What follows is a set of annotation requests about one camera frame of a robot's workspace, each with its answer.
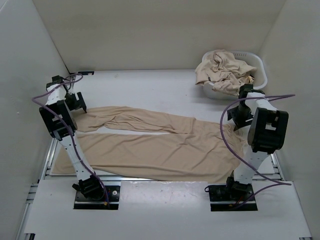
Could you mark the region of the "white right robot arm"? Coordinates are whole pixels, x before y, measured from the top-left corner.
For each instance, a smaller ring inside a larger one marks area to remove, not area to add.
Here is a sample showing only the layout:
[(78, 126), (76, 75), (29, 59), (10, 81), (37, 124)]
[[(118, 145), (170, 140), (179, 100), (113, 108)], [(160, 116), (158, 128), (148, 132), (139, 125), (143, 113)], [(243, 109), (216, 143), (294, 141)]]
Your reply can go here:
[(237, 102), (238, 106), (226, 110), (227, 119), (233, 120), (235, 131), (249, 127), (248, 148), (244, 160), (227, 179), (224, 193), (230, 200), (247, 192), (262, 162), (283, 147), (289, 121), (288, 112), (272, 106), (265, 93), (251, 84), (240, 87)]

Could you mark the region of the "beige clothes pile in basket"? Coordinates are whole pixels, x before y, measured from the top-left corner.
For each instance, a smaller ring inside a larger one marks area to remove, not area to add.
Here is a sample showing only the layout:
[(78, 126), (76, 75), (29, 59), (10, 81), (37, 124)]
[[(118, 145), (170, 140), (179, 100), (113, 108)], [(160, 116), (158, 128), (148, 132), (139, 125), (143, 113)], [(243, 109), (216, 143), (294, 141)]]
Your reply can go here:
[(195, 69), (195, 84), (213, 83), (211, 89), (214, 92), (237, 97), (242, 85), (254, 83), (251, 74), (256, 70), (256, 67), (236, 59), (233, 53), (218, 49), (210, 52)]

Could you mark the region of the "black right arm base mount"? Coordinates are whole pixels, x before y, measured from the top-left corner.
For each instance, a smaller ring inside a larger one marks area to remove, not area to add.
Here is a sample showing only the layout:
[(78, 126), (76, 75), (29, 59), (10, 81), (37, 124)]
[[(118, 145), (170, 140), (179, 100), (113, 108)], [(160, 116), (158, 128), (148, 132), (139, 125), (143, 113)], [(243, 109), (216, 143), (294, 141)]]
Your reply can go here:
[(257, 211), (257, 203), (251, 184), (245, 185), (245, 190), (228, 188), (227, 185), (213, 184), (204, 188), (209, 195), (211, 212), (252, 212)]

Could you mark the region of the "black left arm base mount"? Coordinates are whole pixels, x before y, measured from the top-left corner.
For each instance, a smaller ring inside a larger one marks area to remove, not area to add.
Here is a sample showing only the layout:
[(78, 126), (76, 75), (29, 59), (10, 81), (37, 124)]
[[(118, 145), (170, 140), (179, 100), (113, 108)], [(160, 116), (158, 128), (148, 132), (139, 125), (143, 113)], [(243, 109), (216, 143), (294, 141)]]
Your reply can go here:
[(76, 191), (73, 208), (75, 210), (118, 210), (121, 186), (105, 185), (91, 176), (87, 180), (74, 183), (72, 188)]

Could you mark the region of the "aluminium table rail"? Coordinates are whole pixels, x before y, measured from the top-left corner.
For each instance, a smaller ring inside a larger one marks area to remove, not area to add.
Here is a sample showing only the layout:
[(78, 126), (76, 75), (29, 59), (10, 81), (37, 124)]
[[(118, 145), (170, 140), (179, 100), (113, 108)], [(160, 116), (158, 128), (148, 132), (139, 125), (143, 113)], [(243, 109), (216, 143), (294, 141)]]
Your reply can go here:
[[(221, 139), (200, 141), (184, 135), (112, 133), (81, 134), (77, 139), (96, 176), (106, 172), (122, 177), (207, 181), (217, 185), (226, 183), (241, 163)], [(59, 145), (56, 174), (76, 175), (67, 151)]]

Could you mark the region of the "beige trousers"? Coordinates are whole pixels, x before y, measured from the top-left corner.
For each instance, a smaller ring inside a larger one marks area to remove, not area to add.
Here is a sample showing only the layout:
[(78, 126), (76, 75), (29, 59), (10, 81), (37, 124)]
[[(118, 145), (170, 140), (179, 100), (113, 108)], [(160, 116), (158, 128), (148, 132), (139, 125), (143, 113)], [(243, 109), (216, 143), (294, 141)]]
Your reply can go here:
[(247, 141), (230, 124), (128, 106), (76, 110), (80, 147), (94, 170), (158, 181), (223, 183)]

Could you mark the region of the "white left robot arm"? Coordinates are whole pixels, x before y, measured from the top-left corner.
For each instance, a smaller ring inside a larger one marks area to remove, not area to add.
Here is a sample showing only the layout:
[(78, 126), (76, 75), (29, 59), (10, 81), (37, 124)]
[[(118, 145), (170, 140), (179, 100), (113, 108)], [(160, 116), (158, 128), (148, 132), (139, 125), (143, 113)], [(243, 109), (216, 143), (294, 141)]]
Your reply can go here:
[(39, 105), (39, 113), (52, 138), (56, 139), (66, 150), (74, 168), (78, 184), (85, 186), (91, 184), (87, 194), (93, 200), (100, 200), (105, 194), (105, 188), (97, 183), (95, 171), (88, 163), (76, 131), (78, 129), (73, 111), (87, 112), (87, 106), (81, 92), (74, 91), (75, 83), (83, 78), (80, 73), (67, 77), (60, 75), (52, 77), (46, 84), (46, 93), (32, 98)]

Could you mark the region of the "dark label sticker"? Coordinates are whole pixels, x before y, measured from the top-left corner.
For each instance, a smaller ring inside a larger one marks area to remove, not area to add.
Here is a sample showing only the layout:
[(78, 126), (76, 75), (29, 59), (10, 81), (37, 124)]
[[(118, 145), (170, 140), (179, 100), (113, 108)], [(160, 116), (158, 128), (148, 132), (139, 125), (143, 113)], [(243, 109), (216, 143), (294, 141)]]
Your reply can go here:
[(79, 71), (78, 74), (81, 74), (83, 76), (93, 76), (95, 74), (94, 71)]

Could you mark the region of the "white laundry basket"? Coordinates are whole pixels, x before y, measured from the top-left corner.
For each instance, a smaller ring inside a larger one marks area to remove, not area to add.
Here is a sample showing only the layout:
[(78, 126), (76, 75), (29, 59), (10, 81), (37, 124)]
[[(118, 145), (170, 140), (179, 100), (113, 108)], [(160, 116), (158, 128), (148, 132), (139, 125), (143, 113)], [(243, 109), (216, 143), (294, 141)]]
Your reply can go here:
[(209, 51), (195, 70), (195, 84), (202, 86), (204, 94), (215, 100), (235, 100), (244, 84), (262, 90), (267, 83), (262, 60), (250, 52)]

